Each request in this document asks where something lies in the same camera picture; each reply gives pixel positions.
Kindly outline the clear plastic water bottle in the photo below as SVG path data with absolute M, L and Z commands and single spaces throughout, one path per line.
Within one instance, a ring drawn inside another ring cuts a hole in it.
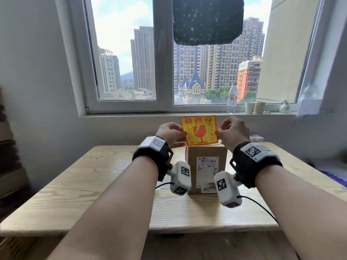
M 231 88 L 228 92 L 227 100 L 227 113 L 234 114 L 236 113 L 236 106 L 238 102 L 238 88 L 235 82 L 232 83 Z

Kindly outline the person's right hand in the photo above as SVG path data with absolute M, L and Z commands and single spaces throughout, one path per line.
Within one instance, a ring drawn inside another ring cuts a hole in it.
M 238 145 L 244 142 L 250 142 L 249 129 L 246 127 L 244 121 L 234 115 L 225 119 L 219 129 L 227 130 L 227 139 L 221 140 L 221 143 L 231 152 Z

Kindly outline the black wrist band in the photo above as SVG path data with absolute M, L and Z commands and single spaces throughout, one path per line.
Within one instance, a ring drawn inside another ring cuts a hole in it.
M 138 146 L 133 153 L 132 160 L 146 156 L 152 159 L 158 167 L 158 181 L 162 182 L 167 172 L 172 169 L 171 159 L 173 151 L 168 143 L 158 136 L 149 136 Z
M 255 188 L 255 177 L 267 166 L 283 166 L 277 154 L 258 142 L 245 141 L 232 152 L 230 165 L 235 179 L 247 188 Z

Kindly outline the yellow sticker with red print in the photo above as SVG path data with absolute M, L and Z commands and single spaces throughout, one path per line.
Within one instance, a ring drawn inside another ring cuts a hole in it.
M 183 130 L 187 132 L 185 137 L 187 146 L 203 146 L 217 144 L 219 139 L 217 131 L 216 115 L 191 116 L 180 119 Z

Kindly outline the white window frame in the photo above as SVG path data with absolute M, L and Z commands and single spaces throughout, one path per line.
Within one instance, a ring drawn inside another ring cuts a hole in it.
M 154 48 L 157 98 L 156 101 L 135 100 L 116 101 L 100 100 L 96 67 L 96 36 L 91 10 L 91 0 L 55 0 L 63 42 L 67 54 L 69 71 L 72 79 L 78 117 L 93 116 L 129 116 L 129 115 L 190 115 L 202 113 L 222 113 L 226 105 L 174 105 L 173 87 L 173 15 L 172 0 L 153 0 L 154 2 Z M 319 0 L 316 18 L 309 39 L 309 47 L 304 58 L 305 67 L 301 73 L 300 90 L 296 100 L 301 96 L 304 85 L 318 77 L 318 70 L 323 60 L 324 44 L 328 24 L 331 22 L 333 6 L 337 0 Z

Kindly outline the white paper sheet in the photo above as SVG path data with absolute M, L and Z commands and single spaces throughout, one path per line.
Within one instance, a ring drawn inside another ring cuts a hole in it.
M 322 99 L 303 99 L 300 101 L 297 116 L 316 115 L 320 112 Z

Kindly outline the person's left forearm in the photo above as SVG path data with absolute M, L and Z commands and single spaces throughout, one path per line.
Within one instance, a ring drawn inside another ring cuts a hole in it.
M 85 211 L 47 260 L 140 260 L 158 167 L 137 157 Z

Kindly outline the blue crate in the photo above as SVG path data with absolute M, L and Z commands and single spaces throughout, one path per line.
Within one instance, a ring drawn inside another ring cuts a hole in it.
M 324 170 L 320 170 L 320 172 L 347 188 L 347 180 L 345 180 L 345 179 L 343 179 L 343 178 L 341 178 L 335 174 L 331 174 L 327 171 L 324 171 Z

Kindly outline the white shipping label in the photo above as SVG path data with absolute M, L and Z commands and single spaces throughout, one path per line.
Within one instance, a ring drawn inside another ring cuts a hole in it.
M 197 157 L 196 187 L 201 193 L 215 194 L 214 177 L 219 172 L 219 157 Z

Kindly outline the person's left hand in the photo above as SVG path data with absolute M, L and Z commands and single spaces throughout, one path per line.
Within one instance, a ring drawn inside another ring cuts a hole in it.
M 185 141 L 175 141 L 176 137 L 176 131 L 184 131 L 181 125 L 169 122 L 162 124 L 155 136 L 165 140 L 170 148 L 179 148 L 186 145 Z

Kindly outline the person's right forearm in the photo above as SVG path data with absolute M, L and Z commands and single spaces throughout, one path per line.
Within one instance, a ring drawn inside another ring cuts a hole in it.
M 255 185 L 301 260 L 347 260 L 346 201 L 277 165 Z

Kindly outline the black left wrist band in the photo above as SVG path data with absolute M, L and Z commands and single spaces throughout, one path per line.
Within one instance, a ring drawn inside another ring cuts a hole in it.
M 158 181 L 162 182 L 167 172 L 172 169 L 171 159 L 173 151 L 168 143 L 158 136 L 149 136 L 138 146 L 133 153 L 132 160 L 146 156 L 152 159 L 158 167 Z

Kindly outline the dark speckled cloth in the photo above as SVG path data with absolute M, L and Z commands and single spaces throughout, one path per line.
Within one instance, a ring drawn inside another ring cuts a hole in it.
M 177 45 L 230 44 L 243 32 L 244 0 L 172 0 Z

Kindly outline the large clear plastic bottle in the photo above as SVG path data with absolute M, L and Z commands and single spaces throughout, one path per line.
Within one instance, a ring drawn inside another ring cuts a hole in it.
M 301 92 L 298 102 L 301 103 L 306 99 L 318 99 L 318 88 L 314 83 L 309 83 Z

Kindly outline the black right wrist band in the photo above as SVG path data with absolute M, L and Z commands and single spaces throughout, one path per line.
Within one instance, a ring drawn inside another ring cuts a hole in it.
M 255 188 L 255 177 L 267 166 L 283 166 L 277 154 L 258 142 L 245 141 L 232 152 L 230 165 L 235 179 L 247 188 Z

